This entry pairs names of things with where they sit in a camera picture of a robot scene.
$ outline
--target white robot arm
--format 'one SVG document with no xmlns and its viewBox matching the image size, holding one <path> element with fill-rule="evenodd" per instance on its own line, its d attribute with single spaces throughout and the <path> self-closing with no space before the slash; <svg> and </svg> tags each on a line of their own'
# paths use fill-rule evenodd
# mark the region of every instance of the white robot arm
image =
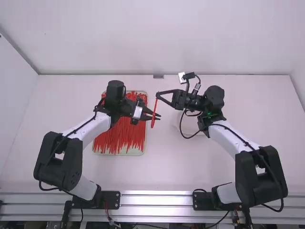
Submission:
<svg viewBox="0 0 305 229">
<path fill-rule="evenodd" d="M 126 98 L 126 88 L 121 81 L 110 81 L 106 96 L 95 106 L 92 116 L 77 126 L 62 133 L 49 132 L 45 135 L 34 169 L 34 178 L 43 191 L 59 189 L 98 207 L 101 201 L 101 187 L 82 175 L 82 151 L 98 135 L 109 130 L 120 117 L 130 117 L 131 124 L 139 120 L 148 121 L 153 112 L 142 99 L 132 101 Z M 160 119 L 155 114 L 154 120 Z M 63 159 L 56 154 L 64 152 Z M 45 189 L 41 183 L 56 186 Z"/>
<path fill-rule="evenodd" d="M 275 210 L 265 203 L 281 199 L 281 208 L 275 210 L 281 211 L 288 189 L 277 150 L 272 146 L 260 146 L 231 127 L 222 113 L 224 90 L 221 87 L 210 86 L 203 95 L 197 95 L 200 78 L 195 73 L 180 73 L 178 76 L 181 84 L 187 84 L 186 90 L 158 92 L 156 98 L 176 110 L 184 110 L 181 121 L 187 111 L 199 111 L 196 115 L 199 131 L 220 144 L 235 160 L 235 182 L 213 187 L 210 193 L 194 191 L 194 210 L 236 210 L 239 206 L 250 208 L 260 204 Z M 189 80 L 195 77 L 199 83 L 189 93 Z M 172 100 L 163 98 L 164 94 L 173 94 Z M 181 128 L 180 132 L 184 138 L 198 133 L 185 137 Z M 256 166 L 264 172 L 258 174 Z"/>
</svg>

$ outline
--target white table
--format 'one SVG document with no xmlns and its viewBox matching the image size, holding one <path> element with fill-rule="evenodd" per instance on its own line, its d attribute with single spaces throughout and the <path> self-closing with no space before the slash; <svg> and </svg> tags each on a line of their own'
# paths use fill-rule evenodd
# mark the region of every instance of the white table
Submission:
<svg viewBox="0 0 305 229">
<path fill-rule="evenodd" d="M 10 196 L 12 193 L 19 193 L 21 197 L 17 202 L 32 204 L 33 209 L 30 212 L 33 216 L 43 214 L 46 216 L 43 219 L 48 218 L 49 220 L 61 218 L 63 199 L 69 198 L 66 195 L 39 194 L 42 197 L 40 203 L 47 204 L 48 210 L 45 210 L 44 213 L 40 212 L 41 207 L 35 207 L 30 198 L 27 198 L 40 193 L 38 182 L 33 178 L 33 169 L 41 140 L 48 131 L 60 132 L 90 115 L 101 93 L 105 90 L 107 82 L 113 79 L 123 81 L 127 90 L 146 91 L 150 108 L 153 108 L 154 95 L 157 91 L 184 89 L 185 87 L 179 85 L 177 76 L 174 75 L 166 75 L 163 80 L 144 75 L 41 76 L 0 177 L 2 195 Z M 280 220 L 283 217 L 296 218 L 291 220 L 291 223 L 304 222 L 305 211 L 300 212 L 299 208 L 305 206 L 303 200 L 303 195 L 305 195 L 303 176 L 305 173 L 303 166 L 305 113 L 289 76 L 205 75 L 201 76 L 201 80 L 202 87 L 199 94 L 203 94 L 210 85 L 218 85 L 225 90 L 223 113 L 236 129 L 263 146 L 274 146 L 280 154 L 290 199 L 293 199 L 286 204 L 291 208 L 285 209 L 280 214 L 275 214 L 267 209 L 259 209 L 258 215 L 254 217 L 253 221 L 264 222 L 264 219 L 259 219 L 259 217 L 268 214 L 272 219 L 275 217 L 279 220 L 278 223 L 287 223 L 287 220 Z M 184 193 L 185 201 L 189 201 L 190 191 L 195 188 L 209 190 L 213 186 L 234 181 L 234 160 L 224 149 L 204 135 L 189 140 L 183 139 L 175 126 L 178 111 L 168 105 L 159 102 L 157 112 L 162 115 L 162 119 L 156 122 L 154 129 L 151 129 L 150 125 L 147 126 L 147 146 L 142 156 L 97 156 L 92 153 L 92 144 L 90 144 L 84 150 L 83 174 L 104 189 L 116 189 L 122 193 L 134 190 L 138 195 L 136 190 L 159 190 L 161 192 L 156 193 L 156 198 L 159 198 L 162 197 L 162 191 L 187 191 Z M 194 120 L 187 119 L 186 122 L 187 125 L 196 125 L 197 121 L 194 118 Z M 58 195 L 64 196 L 63 199 L 60 199 L 62 205 L 53 206 L 52 203 Z M 136 205 L 139 198 L 134 198 L 132 201 L 133 203 L 130 205 Z M 168 198 L 165 201 L 165 205 L 170 206 L 168 201 L 174 200 Z M 17 210 L 19 206 L 16 203 L 8 206 L 9 208 L 2 206 L 0 210 L 2 220 L 8 220 L 7 217 L 14 215 L 14 210 L 19 215 L 29 212 L 28 208 L 27 210 L 23 208 Z M 206 217 L 207 212 L 194 215 L 188 204 L 183 204 L 183 206 L 188 209 L 189 221 L 209 222 L 209 219 L 207 220 L 209 217 Z M 181 216 L 177 221 L 187 219 L 184 215 L 185 211 L 182 213 L 174 211 L 174 208 L 171 210 L 171 214 L 167 215 L 168 218 L 165 217 L 168 211 L 157 211 L 158 217 L 148 217 L 154 214 L 132 211 L 132 209 L 125 213 L 122 212 L 123 207 L 117 214 L 126 221 L 133 221 L 134 218 L 130 214 L 141 215 L 140 212 L 143 214 L 142 218 L 137 216 L 139 221 L 166 221 L 166 219 L 173 221 L 178 217 L 175 214 Z M 87 213 L 88 216 L 85 216 L 87 220 L 97 219 L 93 215 L 102 214 L 102 212 L 92 213 L 91 211 Z M 74 214 L 75 218 L 72 219 L 79 220 L 79 213 Z"/>
</svg>

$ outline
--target red straw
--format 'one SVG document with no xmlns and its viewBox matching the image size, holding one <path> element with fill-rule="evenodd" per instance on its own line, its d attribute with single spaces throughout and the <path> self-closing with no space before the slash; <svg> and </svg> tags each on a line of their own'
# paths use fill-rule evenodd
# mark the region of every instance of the red straw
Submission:
<svg viewBox="0 0 305 229">
<path fill-rule="evenodd" d="M 156 117 L 157 103 L 158 103 L 158 99 L 156 98 L 156 102 L 154 103 L 154 108 L 153 108 L 151 128 L 153 128 L 154 122 L 156 121 L 155 117 Z"/>
</svg>

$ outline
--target aluminum rail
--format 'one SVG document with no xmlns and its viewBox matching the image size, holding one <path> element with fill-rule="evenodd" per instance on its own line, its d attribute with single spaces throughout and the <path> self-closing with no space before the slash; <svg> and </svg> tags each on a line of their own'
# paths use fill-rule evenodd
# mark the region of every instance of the aluminum rail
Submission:
<svg viewBox="0 0 305 229">
<path fill-rule="evenodd" d="M 183 222 L 215 223 L 225 211 L 194 211 L 190 191 L 121 191 L 121 206 L 109 210 L 110 216 L 118 222 Z M 1 192 L 0 220 L 3 221 L 60 221 L 66 200 L 65 193 Z M 250 209 L 254 224 L 305 224 L 305 195 L 288 195 L 284 199 L 285 208 L 281 213 L 263 206 Z M 280 207 L 280 201 L 269 203 Z M 103 209 L 84 209 L 83 221 L 107 221 Z M 80 221 L 81 211 L 73 209 L 70 221 Z M 232 223 L 231 214 L 222 221 Z"/>
</svg>

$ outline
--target black clamp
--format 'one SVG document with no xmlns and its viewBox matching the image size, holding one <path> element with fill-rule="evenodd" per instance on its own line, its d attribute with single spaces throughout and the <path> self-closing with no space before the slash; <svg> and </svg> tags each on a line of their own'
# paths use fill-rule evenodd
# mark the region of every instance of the black clamp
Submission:
<svg viewBox="0 0 305 229">
<path fill-rule="evenodd" d="M 101 200 L 97 206 L 91 202 L 73 197 L 65 203 L 63 215 L 61 218 L 61 229 L 66 229 L 69 222 L 69 213 L 72 209 L 107 209 L 118 210 L 120 208 L 121 193 L 119 191 L 101 191 Z"/>
</svg>

